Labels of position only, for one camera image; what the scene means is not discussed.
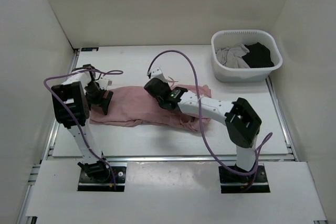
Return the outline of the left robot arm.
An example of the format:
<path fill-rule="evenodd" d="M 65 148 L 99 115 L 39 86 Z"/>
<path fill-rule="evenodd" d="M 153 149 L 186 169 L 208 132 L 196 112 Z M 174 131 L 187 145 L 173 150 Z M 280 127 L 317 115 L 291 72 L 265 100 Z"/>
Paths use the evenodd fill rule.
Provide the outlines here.
<path fill-rule="evenodd" d="M 92 136 L 88 119 L 92 106 L 107 115 L 113 92 L 100 86 L 96 72 L 98 70 L 90 64 L 75 68 L 68 80 L 50 90 L 56 120 L 71 133 L 81 152 L 82 161 L 78 165 L 88 177 L 105 182 L 112 172 Z"/>

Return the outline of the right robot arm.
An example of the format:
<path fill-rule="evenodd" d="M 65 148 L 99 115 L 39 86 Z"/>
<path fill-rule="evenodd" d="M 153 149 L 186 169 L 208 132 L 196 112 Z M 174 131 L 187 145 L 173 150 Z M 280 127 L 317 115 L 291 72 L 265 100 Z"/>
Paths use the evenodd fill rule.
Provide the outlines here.
<path fill-rule="evenodd" d="M 171 89 L 166 82 L 158 78 L 151 79 L 144 89 L 163 109 L 197 115 L 199 119 L 211 119 L 226 126 L 230 140 L 236 145 L 237 168 L 229 168 L 213 153 L 205 138 L 203 123 L 200 122 L 201 135 L 206 148 L 221 166 L 236 174 L 240 181 L 247 182 L 254 177 L 258 168 L 256 139 L 262 120 L 246 99 L 238 98 L 234 102 L 227 102 L 201 97 L 198 86 L 196 86 L 196 92 L 184 87 Z"/>

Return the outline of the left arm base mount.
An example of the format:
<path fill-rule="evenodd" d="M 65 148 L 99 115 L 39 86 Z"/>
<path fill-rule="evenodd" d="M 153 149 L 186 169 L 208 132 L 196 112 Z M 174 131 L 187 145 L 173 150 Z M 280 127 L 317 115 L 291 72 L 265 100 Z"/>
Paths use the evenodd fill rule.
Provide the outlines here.
<path fill-rule="evenodd" d="M 77 191 L 123 192 L 126 166 L 112 166 L 114 175 L 103 164 L 78 165 L 81 167 Z"/>

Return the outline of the pink trousers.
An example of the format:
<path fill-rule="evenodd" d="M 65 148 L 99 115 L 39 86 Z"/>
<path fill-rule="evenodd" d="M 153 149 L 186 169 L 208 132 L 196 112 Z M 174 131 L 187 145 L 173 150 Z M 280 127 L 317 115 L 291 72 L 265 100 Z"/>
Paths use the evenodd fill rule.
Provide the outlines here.
<path fill-rule="evenodd" d="M 192 132 L 200 131 L 198 115 L 168 111 L 159 107 L 142 86 L 112 89 L 113 96 L 105 115 L 100 107 L 92 106 L 91 124 L 135 127 L 141 124 L 167 125 Z"/>

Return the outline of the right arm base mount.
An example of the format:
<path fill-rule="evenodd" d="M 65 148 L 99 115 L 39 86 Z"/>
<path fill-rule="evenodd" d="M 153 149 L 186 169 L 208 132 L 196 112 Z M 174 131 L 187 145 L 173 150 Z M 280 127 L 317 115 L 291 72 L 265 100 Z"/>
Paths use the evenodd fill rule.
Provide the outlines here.
<path fill-rule="evenodd" d="M 259 165 L 254 175 L 239 176 L 230 173 L 222 166 L 218 167 L 222 194 L 270 193 L 264 165 Z"/>

